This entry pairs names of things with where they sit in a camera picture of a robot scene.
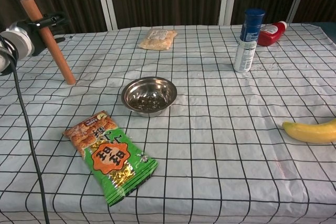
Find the metal bowl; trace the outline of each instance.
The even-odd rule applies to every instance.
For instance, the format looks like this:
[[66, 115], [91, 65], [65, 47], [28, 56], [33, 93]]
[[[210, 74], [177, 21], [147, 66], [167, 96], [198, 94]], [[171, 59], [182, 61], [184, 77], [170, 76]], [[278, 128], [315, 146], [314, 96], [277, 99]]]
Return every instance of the metal bowl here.
[[145, 77], [129, 83], [122, 91], [123, 104], [141, 116], [161, 114], [175, 101], [175, 85], [160, 77]]

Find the wire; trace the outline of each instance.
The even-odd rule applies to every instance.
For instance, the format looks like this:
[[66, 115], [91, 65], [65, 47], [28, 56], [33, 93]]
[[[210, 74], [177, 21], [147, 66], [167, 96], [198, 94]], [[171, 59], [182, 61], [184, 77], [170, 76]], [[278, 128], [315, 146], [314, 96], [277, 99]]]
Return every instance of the wire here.
[[[7, 45], [4, 42], [4, 39], [3, 39], [3, 37], [1, 35], [0, 35], [0, 41], [4, 44], [4, 47], [8, 50]], [[38, 178], [38, 182], [40, 184], [40, 191], [41, 191], [41, 199], [42, 199], [42, 207], [43, 207], [44, 218], [45, 218], [46, 224], [50, 224], [49, 217], [48, 217], [48, 209], [47, 209], [47, 204], [46, 204], [46, 195], [45, 195], [45, 192], [44, 192], [42, 175], [41, 175], [40, 167], [39, 167], [38, 162], [37, 162], [37, 157], [36, 157], [35, 148], [34, 148], [34, 142], [33, 142], [33, 136], [32, 136], [32, 130], [30, 128], [27, 111], [26, 111], [25, 105], [23, 103], [22, 94], [21, 94], [21, 91], [20, 91], [19, 81], [18, 81], [17, 72], [16, 72], [16, 67], [15, 67], [13, 59], [10, 56], [8, 57], [8, 59], [10, 61], [10, 67], [11, 67], [11, 69], [13, 71], [15, 88], [16, 88], [16, 92], [17, 92], [17, 97], [19, 99], [20, 106], [21, 106], [21, 109], [22, 109], [22, 113], [23, 113], [23, 116], [25, 118], [25, 122], [26, 122], [26, 126], [27, 126], [27, 132], [28, 132], [30, 150], [32, 152], [31, 154], [33, 156], [33, 161], [34, 161], [34, 165], [35, 165], [35, 168], [36, 168], [37, 178]]]

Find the plastic bag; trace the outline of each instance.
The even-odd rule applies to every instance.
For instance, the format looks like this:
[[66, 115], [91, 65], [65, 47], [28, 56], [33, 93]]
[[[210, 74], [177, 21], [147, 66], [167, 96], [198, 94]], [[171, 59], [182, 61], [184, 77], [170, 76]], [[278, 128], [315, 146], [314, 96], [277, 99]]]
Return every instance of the plastic bag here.
[[66, 130], [93, 175], [109, 206], [147, 180], [158, 163], [137, 148], [116, 123], [101, 111]]
[[151, 29], [139, 46], [143, 49], [167, 50], [176, 35], [177, 32], [174, 30]]

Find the wooden dowel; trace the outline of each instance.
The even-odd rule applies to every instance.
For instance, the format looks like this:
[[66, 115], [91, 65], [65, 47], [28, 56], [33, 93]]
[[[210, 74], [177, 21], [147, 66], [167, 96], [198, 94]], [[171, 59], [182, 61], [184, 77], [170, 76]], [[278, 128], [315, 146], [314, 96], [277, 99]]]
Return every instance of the wooden dowel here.
[[[21, 0], [21, 4], [25, 9], [28, 17], [32, 21], [37, 21], [43, 18], [42, 13], [38, 9], [34, 0]], [[68, 66], [67, 61], [65, 60], [61, 50], [59, 49], [53, 34], [51, 33], [48, 27], [44, 27], [39, 30], [40, 35], [46, 44], [47, 48], [49, 49], [54, 61], [56, 62], [59, 70], [63, 74], [64, 79], [69, 85], [73, 85], [76, 83], [76, 80]]]

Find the yellow banana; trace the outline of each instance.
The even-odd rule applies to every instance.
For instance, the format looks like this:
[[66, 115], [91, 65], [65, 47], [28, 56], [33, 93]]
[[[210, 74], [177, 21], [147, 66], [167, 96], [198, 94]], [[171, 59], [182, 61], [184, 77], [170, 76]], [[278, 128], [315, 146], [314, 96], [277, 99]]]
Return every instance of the yellow banana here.
[[315, 125], [283, 122], [282, 128], [291, 137], [304, 142], [321, 144], [336, 141], [336, 119]]

